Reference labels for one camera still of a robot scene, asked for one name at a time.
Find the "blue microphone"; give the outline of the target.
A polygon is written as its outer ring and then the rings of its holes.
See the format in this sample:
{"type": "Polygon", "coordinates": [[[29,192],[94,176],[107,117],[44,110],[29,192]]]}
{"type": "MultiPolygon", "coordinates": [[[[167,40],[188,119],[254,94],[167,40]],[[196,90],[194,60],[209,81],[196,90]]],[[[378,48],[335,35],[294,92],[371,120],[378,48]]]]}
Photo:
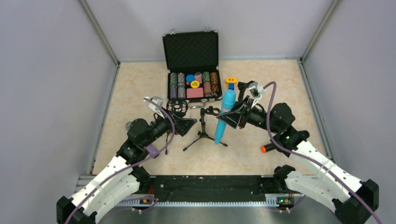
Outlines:
{"type": "Polygon", "coordinates": [[[220,113],[217,116],[218,123],[215,130],[214,142],[215,144],[219,144],[224,136],[224,132],[227,126],[227,115],[228,112],[232,110],[235,105],[236,100],[236,92],[235,90],[228,89],[225,91],[222,101],[221,101],[221,109],[220,113]]]}

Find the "black tripod stand with clip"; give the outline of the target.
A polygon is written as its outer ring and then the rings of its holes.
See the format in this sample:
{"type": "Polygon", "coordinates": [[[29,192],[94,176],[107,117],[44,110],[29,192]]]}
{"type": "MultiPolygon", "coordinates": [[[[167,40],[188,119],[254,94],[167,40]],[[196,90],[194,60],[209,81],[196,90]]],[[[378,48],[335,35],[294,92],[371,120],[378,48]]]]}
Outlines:
{"type": "Polygon", "coordinates": [[[196,143],[200,139],[210,139],[215,141],[214,138],[210,137],[208,133],[206,132],[206,122],[205,122],[205,116],[206,115],[213,115],[217,116],[220,114],[220,109],[219,108],[214,108],[213,106],[209,106],[208,108],[201,108],[200,109],[200,124],[201,124],[201,130],[198,131],[197,135],[198,138],[195,139],[192,143],[187,145],[184,149],[183,152],[185,152],[190,146],[192,146],[194,143],[196,143]]]}

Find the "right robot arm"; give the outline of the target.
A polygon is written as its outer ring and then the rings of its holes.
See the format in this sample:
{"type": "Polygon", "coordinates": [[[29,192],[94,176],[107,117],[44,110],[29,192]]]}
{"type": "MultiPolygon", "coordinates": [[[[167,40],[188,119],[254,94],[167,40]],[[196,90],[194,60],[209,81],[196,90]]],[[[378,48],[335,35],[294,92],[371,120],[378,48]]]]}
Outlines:
{"type": "Polygon", "coordinates": [[[312,172],[307,176],[294,167],[284,165],[275,169],[274,177],[283,188],[304,194],[324,205],[343,224],[364,224],[369,218],[378,219],[379,186],[351,175],[320,153],[308,140],[308,131],[292,126],[295,116],[286,103],[270,105],[264,110],[246,97],[237,102],[235,96],[225,96],[217,116],[215,140],[219,142],[226,125],[244,128],[246,124],[266,130],[270,142],[263,152],[276,150],[312,172]]]}

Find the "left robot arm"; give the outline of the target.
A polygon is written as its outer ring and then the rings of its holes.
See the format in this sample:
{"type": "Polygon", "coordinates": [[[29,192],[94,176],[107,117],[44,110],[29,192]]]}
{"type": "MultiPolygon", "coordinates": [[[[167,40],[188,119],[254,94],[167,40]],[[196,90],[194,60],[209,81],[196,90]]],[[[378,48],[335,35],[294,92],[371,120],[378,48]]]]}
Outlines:
{"type": "Polygon", "coordinates": [[[166,133],[186,135],[197,119],[185,118],[183,112],[166,109],[148,123],[145,119],[132,121],[127,140],[108,165],[80,191],[61,197],[56,203],[59,224],[96,224],[127,196],[136,193],[143,183],[139,165],[152,150],[153,142],[166,133]]]}

